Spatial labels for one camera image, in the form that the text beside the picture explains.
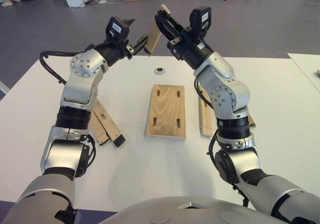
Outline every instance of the gray floor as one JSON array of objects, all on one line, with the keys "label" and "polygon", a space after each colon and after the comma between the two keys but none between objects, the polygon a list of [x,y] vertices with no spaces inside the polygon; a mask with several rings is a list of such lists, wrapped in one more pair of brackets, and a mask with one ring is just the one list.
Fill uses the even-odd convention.
[{"label": "gray floor", "polygon": [[[81,51],[103,41],[110,16],[136,19],[129,34],[135,43],[163,3],[183,25],[194,7],[211,6],[206,41],[223,56],[320,53],[320,0],[143,0],[83,8],[69,8],[65,0],[31,0],[0,7],[0,80],[11,88],[42,50]],[[170,55],[166,43],[162,38],[154,55]]]}]

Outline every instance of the white table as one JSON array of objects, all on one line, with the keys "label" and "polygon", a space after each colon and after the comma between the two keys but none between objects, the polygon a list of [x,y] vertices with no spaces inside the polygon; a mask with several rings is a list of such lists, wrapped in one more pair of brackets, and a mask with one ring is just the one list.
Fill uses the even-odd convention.
[{"label": "white table", "polygon": [[288,53],[288,55],[320,92],[320,77],[317,74],[320,70],[320,55],[299,53]]},{"label": "white table", "polygon": [[[49,64],[67,78],[70,58]],[[264,171],[320,195],[320,95],[291,59],[227,58],[251,91],[250,113]],[[157,76],[154,69],[165,68]],[[173,57],[137,56],[109,69],[98,98],[126,142],[97,147],[85,176],[76,179],[75,207],[120,211],[163,196],[214,197],[242,204],[206,155],[199,131],[193,71]],[[186,140],[144,137],[153,84],[185,86]],[[40,175],[40,158],[55,123],[63,85],[36,62],[0,101],[0,200],[15,202]]]}]

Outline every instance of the hole in board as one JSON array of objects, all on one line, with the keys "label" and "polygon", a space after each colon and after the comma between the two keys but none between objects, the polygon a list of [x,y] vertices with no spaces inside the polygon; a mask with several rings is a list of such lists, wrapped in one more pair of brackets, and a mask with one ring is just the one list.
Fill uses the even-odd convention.
[{"label": "hole in board", "polygon": [[176,126],[177,126],[178,128],[181,127],[180,118],[177,118],[177,119],[176,119]]}]

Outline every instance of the wooden block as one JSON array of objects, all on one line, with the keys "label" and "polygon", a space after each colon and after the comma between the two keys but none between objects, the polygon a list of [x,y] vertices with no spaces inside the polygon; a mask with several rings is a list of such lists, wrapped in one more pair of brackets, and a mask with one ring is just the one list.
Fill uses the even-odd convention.
[{"label": "wooden block", "polygon": [[154,85],[146,136],[186,139],[184,93],[183,86]]},{"label": "wooden block", "polygon": [[113,143],[119,147],[125,141],[125,138],[99,100],[96,100],[93,111]]},{"label": "wooden block", "polygon": [[[208,93],[200,87],[204,97],[207,100],[210,100]],[[211,107],[209,107],[201,98],[199,98],[199,121],[200,121],[200,133],[204,136],[212,137],[213,136],[213,121],[214,121],[214,112]]]},{"label": "wooden block", "polygon": [[251,128],[255,128],[256,127],[256,123],[254,122],[254,120],[252,119],[250,114],[249,114],[248,118],[249,118],[250,127]]},{"label": "wooden block", "polygon": [[[160,10],[165,10],[168,14],[171,14],[170,10],[164,4],[161,5]],[[149,56],[154,52],[155,47],[157,46],[160,37],[161,37],[161,32],[158,29],[156,21],[154,21],[152,24],[152,29],[148,35],[148,40],[144,46],[145,47],[144,51]]]},{"label": "wooden block", "polygon": [[100,123],[94,112],[91,112],[89,129],[91,130],[92,135],[100,145],[104,144],[106,141],[109,140],[109,136],[107,135],[105,129],[103,128],[102,124]]}]

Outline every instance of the white table leg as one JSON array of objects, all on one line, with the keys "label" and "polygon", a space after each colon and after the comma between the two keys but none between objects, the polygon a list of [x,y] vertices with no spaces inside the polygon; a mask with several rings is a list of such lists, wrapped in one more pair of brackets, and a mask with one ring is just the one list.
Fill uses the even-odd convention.
[{"label": "white table leg", "polygon": [[7,94],[10,91],[10,89],[4,83],[2,83],[1,81],[0,81],[0,90],[4,94]]}]

